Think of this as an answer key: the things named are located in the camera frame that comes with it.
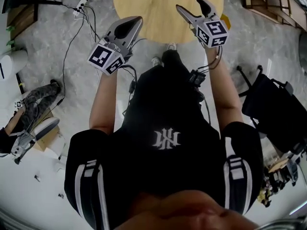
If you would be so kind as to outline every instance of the electrical outlet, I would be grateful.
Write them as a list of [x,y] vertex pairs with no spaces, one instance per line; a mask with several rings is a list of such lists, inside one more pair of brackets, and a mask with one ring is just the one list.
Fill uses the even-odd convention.
[[[87,3],[87,0],[80,0],[76,9],[79,9],[80,7],[83,9],[83,6],[81,6],[81,4],[85,5],[86,3]],[[80,12],[78,12],[78,11],[73,11],[74,16],[78,16],[79,13]]]

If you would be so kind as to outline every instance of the shirt logo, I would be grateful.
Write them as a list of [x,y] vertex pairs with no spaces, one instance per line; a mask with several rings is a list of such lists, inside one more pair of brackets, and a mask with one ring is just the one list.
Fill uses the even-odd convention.
[[160,147],[159,150],[164,150],[166,149],[172,149],[172,146],[178,146],[180,145],[178,143],[178,135],[180,134],[179,132],[174,132],[173,129],[170,128],[169,130],[166,130],[165,128],[162,129],[162,134],[161,132],[155,131],[157,134],[157,142],[153,145],[154,147]]

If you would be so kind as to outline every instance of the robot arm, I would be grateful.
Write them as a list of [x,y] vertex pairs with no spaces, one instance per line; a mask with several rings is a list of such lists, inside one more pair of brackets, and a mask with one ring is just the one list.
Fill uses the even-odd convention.
[[192,32],[207,47],[212,48],[226,44],[229,31],[225,22],[221,21],[217,15],[214,5],[208,0],[196,1],[200,4],[203,15],[195,16],[184,7],[176,5],[178,13],[194,27]]
[[142,26],[143,18],[140,16],[114,22],[95,46],[87,62],[106,75],[111,75],[133,55],[132,46]]

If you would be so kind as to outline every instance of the sneaker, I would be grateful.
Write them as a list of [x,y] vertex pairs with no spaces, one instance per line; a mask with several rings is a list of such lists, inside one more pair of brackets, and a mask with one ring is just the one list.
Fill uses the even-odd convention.
[[177,50],[177,44],[176,43],[168,44],[166,50]]
[[58,81],[56,81],[55,79],[51,79],[50,80],[50,84],[53,84],[53,83],[55,83],[57,85],[57,87],[58,87],[57,94],[60,93],[61,92],[61,87],[60,87]]
[[159,57],[154,57],[152,59],[153,67],[156,66],[161,66],[162,65],[162,60]]

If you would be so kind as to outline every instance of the power strip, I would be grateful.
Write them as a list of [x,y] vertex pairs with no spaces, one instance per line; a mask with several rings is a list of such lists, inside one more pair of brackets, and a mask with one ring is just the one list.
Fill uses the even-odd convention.
[[80,0],[80,2],[78,3],[78,6],[76,7],[76,9],[78,9],[79,11],[74,11],[74,12],[73,12],[74,16],[78,16],[78,15],[79,15],[81,9],[84,8],[84,5],[85,5],[86,3],[87,3],[87,0]]

